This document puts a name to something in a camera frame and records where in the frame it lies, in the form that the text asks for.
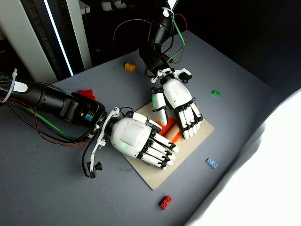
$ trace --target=red wire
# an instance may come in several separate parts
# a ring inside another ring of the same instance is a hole
[[[58,142],[55,142],[55,141],[52,141],[52,140],[49,140],[49,139],[45,138],[45,137],[40,133],[40,131],[39,131],[39,127],[38,127],[38,117],[37,117],[36,111],[35,111],[31,106],[29,106],[29,105],[23,103],[21,100],[17,100],[17,99],[14,99],[14,98],[10,98],[10,99],[11,99],[11,100],[14,100],[14,101],[17,101],[17,102],[23,104],[24,106],[29,107],[29,108],[33,111],[33,113],[34,113],[34,119],[35,119],[35,124],[36,124],[36,130],[37,130],[38,134],[39,134],[44,140],[46,140],[47,142],[52,143],[52,144],[55,144],[55,145],[65,146],[65,147],[83,147],[83,146],[86,146],[86,145],[88,144],[88,141],[89,141],[89,140],[83,140],[83,141],[80,141],[79,143],[85,142],[85,143],[82,144],[82,145],[66,145],[66,144],[61,144],[61,143],[58,143]]]
[[[186,19],[184,16],[182,16],[181,14],[177,13],[175,14],[174,16],[180,16],[183,18],[184,22],[185,22],[185,28],[186,28],[186,37],[185,37],[185,45],[187,43],[187,38],[188,38],[188,27],[187,27],[187,22],[186,22]],[[183,51],[184,51],[184,48],[182,49],[182,52],[181,52],[181,56],[180,56],[180,59],[178,60],[178,62],[180,62],[181,58],[182,58],[182,54],[183,54]]]

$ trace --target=cutting board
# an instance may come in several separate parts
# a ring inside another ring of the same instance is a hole
[[[154,112],[152,112],[152,103],[140,108],[137,112],[143,114],[150,119],[158,120]],[[168,117],[174,117],[174,112],[167,110]],[[167,166],[166,170],[160,170],[158,167],[150,165],[140,159],[132,159],[124,155],[127,161],[134,167],[143,180],[150,186],[152,190],[157,189],[172,172],[212,133],[214,127],[203,118],[201,128],[193,135],[193,137],[185,140],[180,138],[175,144],[179,147],[179,153],[175,153],[176,159],[172,166]]]

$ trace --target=gray table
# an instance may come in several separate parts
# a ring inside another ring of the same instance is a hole
[[[180,44],[176,37],[174,49]],[[126,71],[125,62],[134,63],[136,70]],[[47,143],[6,106],[0,107],[0,225],[183,225],[271,110],[277,94],[192,33],[174,67],[192,72],[187,87],[215,130],[155,191],[109,143],[97,155],[103,171],[93,180],[84,177],[83,148]],[[68,93],[93,89],[108,111],[115,106],[137,110],[151,101],[152,84],[144,69],[135,51],[57,85]],[[70,129],[59,119],[52,121]],[[208,157],[219,164],[216,170],[205,163]],[[163,211],[158,203],[167,194],[174,201]]]

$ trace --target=led light strip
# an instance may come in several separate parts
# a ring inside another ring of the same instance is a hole
[[[65,58],[66,64],[67,64],[67,66],[68,66],[68,69],[69,69],[69,71],[70,71],[70,74],[71,74],[71,76],[73,76],[72,69],[71,69],[71,67],[70,67],[70,64],[69,64],[69,61],[68,61],[68,58],[67,58],[67,55],[66,55],[65,49],[64,49],[64,47],[63,47],[63,44],[62,44],[61,38],[60,38],[60,36],[59,36],[59,34],[58,34],[58,31],[57,31],[57,28],[56,28],[56,25],[55,25],[55,21],[54,21],[54,19],[53,19],[53,17],[52,17],[52,13],[51,13],[51,11],[50,11],[50,8],[49,8],[49,5],[48,5],[48,2],[47,2],[47,0],[44,0],[44,3],[45,3],[45,6],[46,6],[46,9],[47,9],[47,12],[48,12],[48,15],[49,15],[49,18],[50,18],[51,24],[52,24],[52,26],[53,26],[53,29],[54,29],[54,31],[55,31],[56,38],[57,38],[57,40],[58,40],[58,43],[60,44],[60,47],[61,47],[62,53],[63,53],[63,55],[64,55],[64,58]]]

